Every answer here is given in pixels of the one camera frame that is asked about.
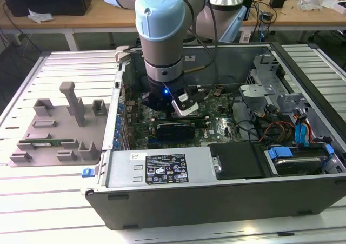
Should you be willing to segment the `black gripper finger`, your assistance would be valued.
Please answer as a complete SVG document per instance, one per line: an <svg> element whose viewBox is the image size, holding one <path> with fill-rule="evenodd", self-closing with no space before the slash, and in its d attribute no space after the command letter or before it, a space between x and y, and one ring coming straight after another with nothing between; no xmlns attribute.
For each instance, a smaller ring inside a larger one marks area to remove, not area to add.
<svg viewBox="0 0 346 244"><path fill-rule="evenodd" d="M167 98L161 98L156 96L152 92L144 93L141 96L142 104L149 107L152 110L160 111L165 114L165 118L172 118L174 109L171 105L171 100Z"/></svg>

